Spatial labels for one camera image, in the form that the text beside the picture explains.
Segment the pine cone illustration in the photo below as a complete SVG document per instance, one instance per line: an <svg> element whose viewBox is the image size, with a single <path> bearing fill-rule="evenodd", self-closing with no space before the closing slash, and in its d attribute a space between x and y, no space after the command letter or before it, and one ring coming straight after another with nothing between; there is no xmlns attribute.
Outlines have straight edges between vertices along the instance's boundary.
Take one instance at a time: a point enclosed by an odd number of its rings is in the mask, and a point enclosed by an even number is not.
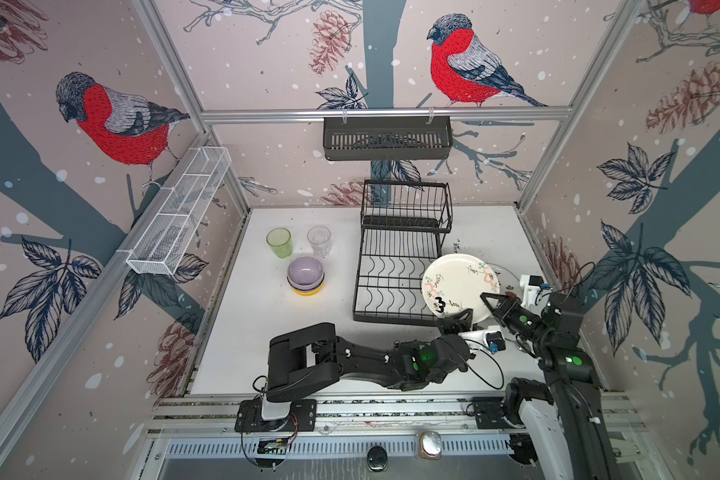
<svg viewBox="0 0 720 480"><path fill-rule="evenodd" d="M171 323L163 333L157 346L157 368L146 378L152 384L150 393L157 395L155 407L162 398L178 394L194 344L195 334L182 324L181 319Z"/></svg>
<svg viewBox="0 0 720 480"><path fill-rule="evenodd" d="M320 200L327 205L360 206L362 205L362 187L363 182L361 180L350 180L348 183L341 185L331 184L331 188L328 189L328 196L320 197ZM370 190L366 193L365 199L367 202L371 201Z"/></svg>
<svg viewBox="0 0 720 480"><path fill-rule="evenodd" d="M552 271L563 286L563 290L568 290L576 285L578 280L575 277L579 272L579 261L576 255L563 245L563 239L558 238L556 243L547 237L544 252L547 254L547 260L552 265Z"/></svg>
<svg viewBox="0 0 720 480"><path fill-rule="evenodd" d="M0 28L1 62L21 63L35 48L48 50L43 42L48 35L39 22L48 16L28 0L0 0L0 18L7 23Z"/></svg>
<svg viewBox="0 0 720 480"><path fill-rule="evenodd" d="M332 71L336 64L344 59L349 51L349 24L338 12L327 11L320 14L320 20L312 29L312 50L309 67L322 76L326 70Z"/></svg>
<svg viewBox="0 0 720 480"><path fill-rule="evenodd" d="M710 62L683 77L680 85L659 100L656 110L648 111L646 131L658 128L665 134L678 126L682 130L688 124L698 124L719 103L720 63Z"/></svg>

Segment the drinking glass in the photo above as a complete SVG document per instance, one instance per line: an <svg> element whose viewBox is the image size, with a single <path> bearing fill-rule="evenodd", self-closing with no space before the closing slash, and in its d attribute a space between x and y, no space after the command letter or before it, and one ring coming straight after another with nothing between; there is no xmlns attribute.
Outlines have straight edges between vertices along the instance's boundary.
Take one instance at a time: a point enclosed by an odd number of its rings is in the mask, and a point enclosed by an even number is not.
<svg viewBox="0 0 720 480"><path fill-rule="evenodd" d="M266 242L269 247L280 258L287 258L293 253L291 244L291 232L287 228L275 228L266 235Z"/></svg>
<svg viewBox="0 0 720 480"><path fill-rule="evenodd" d="M309 229L307 240L317 256L326 256L331 251L331 231L326 226L314 226Z"/></svg>

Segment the bird wallpaper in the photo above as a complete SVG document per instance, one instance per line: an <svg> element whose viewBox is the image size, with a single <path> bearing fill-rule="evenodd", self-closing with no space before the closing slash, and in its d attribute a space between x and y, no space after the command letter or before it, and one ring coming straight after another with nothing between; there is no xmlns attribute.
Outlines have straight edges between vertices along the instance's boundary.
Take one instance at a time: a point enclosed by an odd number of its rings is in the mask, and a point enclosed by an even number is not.
<svg viewBox="0 0 720 480"><path fill-rule="evenodd" d="M240 110L567 105L619 5L156 4L203 107ZM364 178L447 181L458 201L480 204L520 197L557 125L454 122L454 147L442 162L327 163L322 129L311 124L217 125L214 131L238 152L238 175L255 179L242 180L251 205L330 204L320 192Z"/></svg>
<svg viewBox="0 0 720 480"><path fill-rule="evenodd" d="M0 413L195 136L130 1L0 0ZM174 276L120 279L1 478L125 476L239 223L221 187Z"/></svg>
<svg viewBox="0 0 720 480"><path fill-rule="evenodd" d="M720 478L720 1L643 3L528 217L674 478Z"/></svg>
<svg viewBox="0 0 720 480"><path fill-rule="evenodd" d="M720 0L643 1L528 216L672 474L720 478ZM349 110L568 105L620 1L154 3L205 110ZM320 123L214 133L253 206L356 206L366 178L484 204L558 126L453 122L449 159L394 162L327 161ZM130 0L0 0L0 412L195 134ZM117 283L1 478L128 473L239 223L222 186L176 275Z"/></svg>

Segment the green plastic cup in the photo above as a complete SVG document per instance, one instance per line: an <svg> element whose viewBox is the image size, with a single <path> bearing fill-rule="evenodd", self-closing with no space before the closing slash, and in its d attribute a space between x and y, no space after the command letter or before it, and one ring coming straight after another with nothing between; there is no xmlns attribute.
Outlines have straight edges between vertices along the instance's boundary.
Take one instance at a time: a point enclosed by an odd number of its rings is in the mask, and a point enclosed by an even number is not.
<svg viewBox="0 0 720 480"><path fill-rule="evenodd" d="M287 228L275 228L266 235L266 242L275 255L280 258L288 258L293 253L291 232Z"/></svg>

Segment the stacked bowls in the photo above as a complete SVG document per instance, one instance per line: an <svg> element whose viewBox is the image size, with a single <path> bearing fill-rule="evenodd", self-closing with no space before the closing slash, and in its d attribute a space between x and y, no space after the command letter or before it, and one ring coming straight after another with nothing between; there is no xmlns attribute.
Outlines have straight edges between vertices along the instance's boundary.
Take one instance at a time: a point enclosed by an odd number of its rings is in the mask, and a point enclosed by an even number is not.
<svg viewBox="0 0 720 480"><path fill-rule="evenodd" d="M288 284L299 295L314 295L325 278L322 263L314 256L300 256L288 265Z"/></svg>

